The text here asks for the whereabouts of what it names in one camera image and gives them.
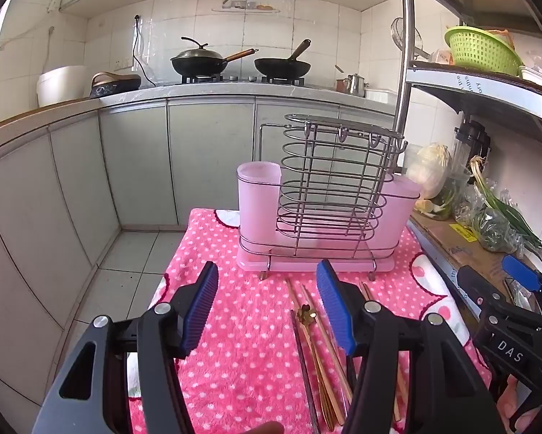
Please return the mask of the right hand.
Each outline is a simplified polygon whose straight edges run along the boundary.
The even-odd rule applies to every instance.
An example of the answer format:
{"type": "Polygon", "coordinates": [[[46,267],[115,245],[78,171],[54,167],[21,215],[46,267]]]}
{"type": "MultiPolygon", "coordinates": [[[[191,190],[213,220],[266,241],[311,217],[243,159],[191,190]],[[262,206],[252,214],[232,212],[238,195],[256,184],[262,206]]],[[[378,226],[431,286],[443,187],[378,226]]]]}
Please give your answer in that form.
{"type": "Polygon", "coordinates": [[[507,433],[523,433],[541,410],[541,408],[535,408],[523,413],[516,420],[515,429],[510,428],[510,419],[518,407],[515,379],[510,379],[510,383],[498,399],[496,406],[507,433]]]}

